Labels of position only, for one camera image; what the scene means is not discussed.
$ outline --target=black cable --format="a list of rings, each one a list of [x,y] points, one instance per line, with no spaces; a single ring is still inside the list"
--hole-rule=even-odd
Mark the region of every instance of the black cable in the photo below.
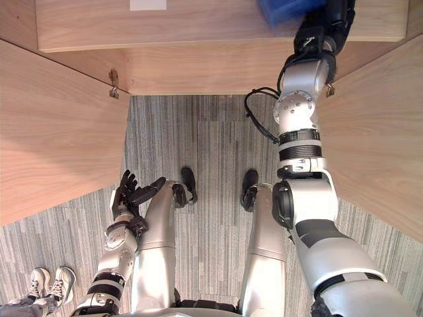
[[[276,100],[279,99],[279,94],[276,90],[274,90],[272,88],[262,87],[262,88],[259,88],[259,89],[253,89],[251,92],[249,92],[245,96],[245,99],[244,99],[244,107],[245,107],[245,110],[247,111],[247,117],[251,118],[251,121],[256,126],[257,130],[261,134],[263,134],[263,136],[267,137],[273,143],[276,144],[276,143],[279,142],[279,139],[277,137],[275,137],[274,135],[272,135],[265,127],[263,127],[263,125],[256,119],[254,114],[251,112],[251,109],[249,108],[248,99],[254,94],[265,94],[267,96],[271,96],[271,97],[275,98]]]
[[[298,59],[301,59],[302,57],[304,57],[306,53],[307,53],[307,50],[305,50],[302,54],[298,55],[297,57],[294,57],[293,59],[291,59],[288,63],[286,63],[282,67],[278,76],[278,81],[276,82],[276,89],[278,89],[278,94],[281,93],[280,81],[282,80],[282,76],[284,75],[285,70],[288,68],[288,66],[291,66],[293,63],[295,63]]]

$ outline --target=metal hinge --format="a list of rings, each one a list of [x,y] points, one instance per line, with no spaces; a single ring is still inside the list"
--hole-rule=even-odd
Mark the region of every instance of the metal hinge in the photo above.
[[[326,98],[329,98],[334,95],[335,95],[335,87],[333,87],[332,84],[327,84]]]
[[[119,87],[119,75],[118,71],[112,68],[108,73],[108,78],[112,81],[113,88],[109,91],[109,96],[115,99],[119,99],[118,87]]]

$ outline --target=cabinet hinge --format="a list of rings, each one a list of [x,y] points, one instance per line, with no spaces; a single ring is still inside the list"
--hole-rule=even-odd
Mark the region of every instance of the cabinet hinge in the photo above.
[[[112,81],[113,88],[109,91],[109,96],[115,99],[119,99],[118,88],[119,88],[119,75],[118,71],[112,68],[108,73],[108,78]]]

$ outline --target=gray carpet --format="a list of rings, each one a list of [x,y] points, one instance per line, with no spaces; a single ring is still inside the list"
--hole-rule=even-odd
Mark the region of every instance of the gray carpet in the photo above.
[[[253,97],[251,108],[275,133],[272,101]],[[189,165],[198,179],[198,203],[175,217],[176,286],[183,299],[238,301],[252,220],[239,205],[241,181],[248,168],[256,168],[260,181],[276,182],[276,149],[245,117],[242,96],[132,98],[122,170],[133,170],[146,184],[162,175],[178,178],[180,167]],[[72,267],[75,296],[85,293],[112,221],[108,201],[114,186],[0,229],[0,302],[23,293],[36,266],[52,274],[59,265]],[[337,223],[423,316],[423,245],[346,201],[340,201]],[[286,316],[310,316],[311,297],[289,242],[287,249]],[[129,301],[126,290],[124,311]],[[75,304],[76,299],[56,316],[67,316]]]

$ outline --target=person's foot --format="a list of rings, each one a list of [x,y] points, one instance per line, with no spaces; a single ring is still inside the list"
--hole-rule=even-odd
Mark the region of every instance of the person's foot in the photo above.
[[[192,198],[189,200],[189,203],[196,203],[198,200],[196,191],[196,179],[192,169],[186,166],[182,167],[180,170],[180,177],[182,178],[182,183],[184,183],[186,189],[192,194]]]
[[[250,211],[251,207],[254,205],[255,193],[257,192],[256,188],[250,189],[251,186],[254,186],[258,183],[258,172],[255,169],[250,169],[245,173],[243,179],[243,192],[241,194],[241,206],[245,211]]]
[[[26,297],[36,300],[43,297],[48,290],[50,284],[50,274],[46,269],[37,267],[31,272],[31,284],[28,289]]]
[[[68,267],[61,266],[56,270],[54,284],[47,297],[54,297],[58,307],[70,302],[73,299],[73,286],[76,282],[75,273]]]

